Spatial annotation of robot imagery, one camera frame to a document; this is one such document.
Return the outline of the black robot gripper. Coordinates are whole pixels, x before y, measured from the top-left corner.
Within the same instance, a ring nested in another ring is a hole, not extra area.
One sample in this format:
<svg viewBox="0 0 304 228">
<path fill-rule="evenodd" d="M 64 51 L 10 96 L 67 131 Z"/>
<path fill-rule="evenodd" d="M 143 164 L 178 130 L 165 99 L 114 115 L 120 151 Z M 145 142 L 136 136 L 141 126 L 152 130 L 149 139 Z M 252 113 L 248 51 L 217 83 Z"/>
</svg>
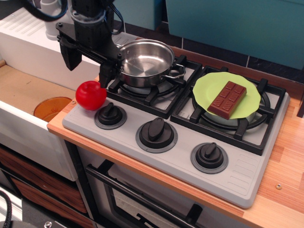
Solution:
<svg viewBox="0 0 304 228">
<path fill-rule="evenodd" d="M 105 22 L 84 24 L 75 22 L 73 25 L 59 22 L 58 41 L 66 67 L 73 71 L 82 61 L 82 55 L 101 64 L 99 83 L 107 88 L 110 81 L 117 75 L 117 68 L 122 66 L 123 55 L 112 40 L 111 31 Z"/>
</svg>

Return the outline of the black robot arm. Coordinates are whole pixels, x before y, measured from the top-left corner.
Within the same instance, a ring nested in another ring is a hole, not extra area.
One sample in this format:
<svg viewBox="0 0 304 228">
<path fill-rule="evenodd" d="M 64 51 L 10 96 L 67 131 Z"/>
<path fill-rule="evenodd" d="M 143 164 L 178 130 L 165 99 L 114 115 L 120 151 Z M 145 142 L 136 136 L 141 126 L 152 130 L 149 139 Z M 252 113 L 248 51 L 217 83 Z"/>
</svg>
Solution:
<svg viewBox="0 0 304 228">
<path fill-rule="evenodd" d="M 74 70 L 83 56 L 99 63 L 101 88 L 107 88 L 122 70 L 123 55 L 112 40 L 114 11 L 111 0 L 74 0 L 70 8 L 74 23 L 56 24 L 66 67 Z"/>
</svg>

